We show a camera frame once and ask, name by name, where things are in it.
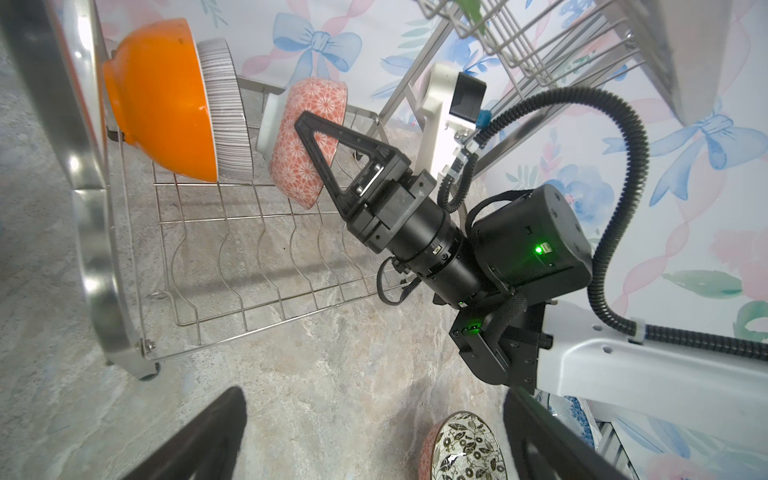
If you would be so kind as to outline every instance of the floral wallpaper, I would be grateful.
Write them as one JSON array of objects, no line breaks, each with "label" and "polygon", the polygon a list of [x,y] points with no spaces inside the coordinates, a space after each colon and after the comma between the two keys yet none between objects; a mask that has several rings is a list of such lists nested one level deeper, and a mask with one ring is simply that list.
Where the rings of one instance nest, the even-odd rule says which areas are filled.
[{"label": "floral wallpaper", "polygon": [[[766,23],[768,3],[734,2],[719,97],[689,127],[674,119],[640,69],[621,74],[625,65],[604,86],[643,118],[652,156],[643,203],[608,271],[607,298],[618,313],[768,339],[768,216],[760,193],[768,178]],[[555,185],[594,246],[625,169],[618,129],[599,112],[574,106],[499,161],[483,182],[489,194]],[[584,291],[567,300],[589,308]],[[768,478],[765,445],[723,442],[674,419],[619,408],[611,420],[643,480]]]}]

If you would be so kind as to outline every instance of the metal grate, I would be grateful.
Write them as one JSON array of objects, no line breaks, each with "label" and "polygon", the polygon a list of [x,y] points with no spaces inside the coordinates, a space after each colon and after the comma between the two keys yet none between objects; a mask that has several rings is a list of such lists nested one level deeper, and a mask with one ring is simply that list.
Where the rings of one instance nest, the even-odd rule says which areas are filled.
[{"label": "metal grate", "polygon": [[[347,117],[355,128],[357,115]],[[271,182],[256,152],[249,183],[209,184],[174,174],[121,139],[112,157],[122,173],[131,242],[135,295],[129,301],[142,337],[151,339],[145,340],[147,358],[193,352],[376,295],[386,252],[374,255],[346,230],[325,190],[313,208],[300,211]],[[340,145],[333,162],[339,184],[349,184],[365,161]],[[147,187],[154,191],[151,205]],[[147,233],[150,209],[154,233]],[[137,226],[139,218],[144,224]],[[140,231],[145,235],[134,235]],[[154,248],[146,244],[149,237]],[[161,263],[154,275],[161,270],[162,279],[147,287],[153,259]],[[384,290],[405,280],[386,270]]]},{"label": "metal grate", "polygon": [[[541,37],[542,32],[537,31],[539,22],[558,7],[562,11],[570,8],[565,0],[550,2],[538,12],[527,10],[523,7],[524,2],[513,2],[512,6],[508,0],[478,0],[482,19],[477,21],[452,15],[453,0],[418,2],[427,18],[435,15],[447,18],[459,37],[474,35],[487,55],[497,55],[520,98],[538,88],[563,86],[576,79],[583,81],[608,73],[640,54],[632,35],[619,38],[615,33],[620,26],[627,24],[627,19],[608,22],[601,14],[609,5],[619,5],[621,0],[605,0],[599,2],[600,5],[579,2],[591,5],[574,6],[581,14],[574,12],[574,20],[566,28],[548,31]],[[527,21],[520,22],[519,18],[526,18]],[[605,58],[610,58],[610,61],[602,62],[599,69],[591,71],[586,77],[580,75],[586,65]],[[641,63],[634,63],[632,68]]]}]

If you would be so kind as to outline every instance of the blue ribbon bow print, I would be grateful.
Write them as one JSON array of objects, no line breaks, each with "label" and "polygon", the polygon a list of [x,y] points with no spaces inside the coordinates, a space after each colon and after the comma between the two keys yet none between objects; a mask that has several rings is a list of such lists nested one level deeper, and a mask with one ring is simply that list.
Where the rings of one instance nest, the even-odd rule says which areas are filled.
[{"label": "blue ribbon bow print", "polygon": [[[768,136],[752,128],[734,127],[733,120],[717,113],[719,110],[717,108],[702,121],[683,127],[650,144],[650,155],[659,157],[683,147],[696,132],[701,131],[704,134],[702,138],[688,145],[661,177],[650,197],[651,206],[658,203],[668,191],[681,200],[688,200],[690,168],[705,144],[709,150],[710,165],[715,170],[736,167],[759,158],[768,151]],[[603,155],[627,149],[621,138],[604,138],[603,141],[608,144]]]},{"label": "blue ribbon bow print", "polygon": [[362,40],[354,33],[340,33],[332,37],[325,31],[315,31],[305,18],[290,13],[279,13],[275,17],[272,40],[284,51],[306,50],[299,57],[288,85],[312,76],[312,52],[320,53],[317,74],[330,78],[326,60],[340,71],[348,71],[360,55]]}]

